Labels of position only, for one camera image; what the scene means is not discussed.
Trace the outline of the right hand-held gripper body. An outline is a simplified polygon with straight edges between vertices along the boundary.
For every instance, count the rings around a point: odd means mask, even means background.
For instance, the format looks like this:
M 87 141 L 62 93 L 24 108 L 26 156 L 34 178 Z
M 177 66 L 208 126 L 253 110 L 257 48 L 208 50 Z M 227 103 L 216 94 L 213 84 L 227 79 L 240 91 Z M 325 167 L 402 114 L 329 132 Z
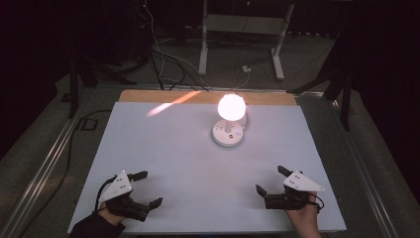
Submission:
M 308 198 L 311 192 L 322 192 L 325 188 L 301 172 L 292 172 L 283 182 L 284 193 L 268 194 L 264 198 L 266 209 L 299 210 L 309 204 Z M 318 210 L 324 207 L 324 202 L 315 202 Z

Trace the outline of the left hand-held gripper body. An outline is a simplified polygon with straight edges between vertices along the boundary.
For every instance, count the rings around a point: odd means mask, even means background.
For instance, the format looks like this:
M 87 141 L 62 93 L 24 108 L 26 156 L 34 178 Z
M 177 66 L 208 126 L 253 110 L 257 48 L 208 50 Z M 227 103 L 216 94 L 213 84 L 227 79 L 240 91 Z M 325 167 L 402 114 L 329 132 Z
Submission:
M 119 216 L 145 221 L 149 208 L 135 203 L 130 198 L 133 191 L 128 174 L 122 171 L 119 175 L 106 180 L 98 191 L 98 206 L 105 202 L 108 210 Z

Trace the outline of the white globe table lamp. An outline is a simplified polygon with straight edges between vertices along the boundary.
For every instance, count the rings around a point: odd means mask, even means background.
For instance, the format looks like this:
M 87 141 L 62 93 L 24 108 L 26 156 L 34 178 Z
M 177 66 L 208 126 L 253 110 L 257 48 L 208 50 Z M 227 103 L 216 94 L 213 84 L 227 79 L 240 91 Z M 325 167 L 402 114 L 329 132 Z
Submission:
M 218 114 L 221 120 L 212 128 L 212 138 L 224 148 L 238 146 L 244 139 L 244 129 L 239 123 L 246 115 L 246 103 L 237 94 L 225 94 L 218 103 Z

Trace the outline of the person's left hand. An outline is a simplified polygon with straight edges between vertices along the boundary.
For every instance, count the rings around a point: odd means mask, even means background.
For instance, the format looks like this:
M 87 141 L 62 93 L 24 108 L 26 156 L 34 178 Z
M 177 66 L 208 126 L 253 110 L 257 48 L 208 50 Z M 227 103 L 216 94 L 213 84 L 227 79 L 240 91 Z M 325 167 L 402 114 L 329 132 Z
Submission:
M 125 220 L 124 216 L 119 216 L 111 213 L 105 202 L 102 202 L 97 210 L 97 214 L 103 217 L 108 223 L 118 226 L 123 220 Z

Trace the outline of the person's right hand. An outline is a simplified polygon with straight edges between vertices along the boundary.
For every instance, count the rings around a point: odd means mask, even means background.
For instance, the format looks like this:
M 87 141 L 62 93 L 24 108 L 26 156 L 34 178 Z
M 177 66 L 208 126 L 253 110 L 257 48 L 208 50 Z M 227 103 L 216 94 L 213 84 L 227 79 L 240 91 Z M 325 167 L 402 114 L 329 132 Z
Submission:
M 300 238 L 322 238 L 317 222 L 316 195 L 316 192 L 311 192 L 308 198 L 309 204 L 303 208 L 286 210 L 286 214 Z

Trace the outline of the white table cover sheet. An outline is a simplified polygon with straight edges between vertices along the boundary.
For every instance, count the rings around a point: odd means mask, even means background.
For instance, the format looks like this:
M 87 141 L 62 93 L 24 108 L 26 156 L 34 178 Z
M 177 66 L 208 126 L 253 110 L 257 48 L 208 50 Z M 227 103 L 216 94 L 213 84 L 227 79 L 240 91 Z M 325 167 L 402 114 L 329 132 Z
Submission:
M 279 166 L 323 186 L 322 231 L 346 224 L 298 106 L 251 105 L 243 142 L 215 144 L 214 104 L 118 102 L 114 105 L 72 220 L 94 207 L 100 185 L 120 172 L 147 172 L 133 185 L 139 203 L 160 198 L 146 221 L 128 219 L 128 234 L 277 233 L 292 226 L 282 210 L 267 209 L 256 188 L 281 193 Z

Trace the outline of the dark floor socket plate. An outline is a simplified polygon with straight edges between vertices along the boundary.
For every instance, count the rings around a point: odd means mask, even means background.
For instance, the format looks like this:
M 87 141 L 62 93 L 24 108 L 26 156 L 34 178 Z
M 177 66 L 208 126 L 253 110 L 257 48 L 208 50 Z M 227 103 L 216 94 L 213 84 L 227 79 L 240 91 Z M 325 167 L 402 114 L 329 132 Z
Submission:
M 97 119 L 81 118 L 76 126 L 76 129 L 79 131 L 95 131 L 97 125 Z

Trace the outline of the black metal stand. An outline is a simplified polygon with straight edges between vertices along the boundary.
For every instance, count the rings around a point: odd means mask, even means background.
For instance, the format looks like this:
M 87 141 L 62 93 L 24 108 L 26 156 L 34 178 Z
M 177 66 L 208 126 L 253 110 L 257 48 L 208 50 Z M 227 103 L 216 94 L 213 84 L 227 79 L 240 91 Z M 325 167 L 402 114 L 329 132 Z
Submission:
M 349 54 L 347 53 L 346 40 L 342 34 L 337 37 L 332 45 L 317 76 L 299 87 L 287 89 L 287 92 L 301 94 L 326 81 L 329 82 L 323 93 L 323 97 L 326 100 L 336 100 L 339 94 L 342 93 L 340 120 L 343 127 L 349 131 L 353 71 Z
M 79 107 L 79 80 L 87 83 L 88 87 L 95 87 L 97 79 L 93 76 L 91 66 L 97 68 L 100 72 L 110 76 L 113 80 L 116 80 L 122 84 L 135 85 L 133 81 L 124 78 L 122 75 L 111 70 L 99 61 L 91 58 L 84 52 L 75 53 L 68 57 L 69 67 L 69 94 L 68 101 L 70 103 L 69 118 L 73 118 Z

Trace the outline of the white metal stand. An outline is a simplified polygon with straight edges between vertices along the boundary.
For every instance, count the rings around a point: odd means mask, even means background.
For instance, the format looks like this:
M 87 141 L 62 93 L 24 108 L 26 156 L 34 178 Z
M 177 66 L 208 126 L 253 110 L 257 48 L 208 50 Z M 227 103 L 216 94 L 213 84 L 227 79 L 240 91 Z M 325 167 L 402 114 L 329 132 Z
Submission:
M 292 3 L 287 5 L 285 15 L 282 18 L 268 18 L 255 16 L 218 15 L 208 13 L 208 0 L 203 0 L 202 14 L 202 38 L 201 51 L 198 65 L 198 73 L 205 75 L 207 71 L 208 44 L 207 34 L 209 31 L 228 33 L 247 33 L 262 35 L 277 35 L 277 45 L 270 50 L 271 61 L 278 80 L 284 79 L 284 72 L 280 61 L 280 50 L 288 30 L 290 18 L 294 10 Z

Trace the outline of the aluminium floor rail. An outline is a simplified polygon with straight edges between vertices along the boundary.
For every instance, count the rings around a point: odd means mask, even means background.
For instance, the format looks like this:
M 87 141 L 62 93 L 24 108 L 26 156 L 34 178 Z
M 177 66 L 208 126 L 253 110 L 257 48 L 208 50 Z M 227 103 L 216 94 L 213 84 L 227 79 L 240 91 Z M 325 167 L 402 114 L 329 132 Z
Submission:
M 51 196 L 45 186 L 65 159 L 72 132 L 94 93 L 92 88 L 82 92 L 73 116 L 55 100 L 0 162 L 0 238 L 19 238 L 38 211 L 36 204 Z
M 351 135 L 351 132 L 347 131 L 342 125 L 341 107 L 339 106 L 336 100 L 327 100 L 326 103 L 334 117 L 335 123 L 339 127 L 339 130 L 344 138 L 345 144 L 348 150 L 350 151 L 351 161 L 354 164 L 356 174 L 358 175 L 358 178 L 364 189 L 367 201 L 375 216 L 383 238 L 399 238 L 394 224 L 391 221 L 389 214 L 382 202 L 382 199 L 374 186 L 371 176 L 369 175 L 363 157 L 361 156 L 359 149 L 357 148 L 357 145 Z

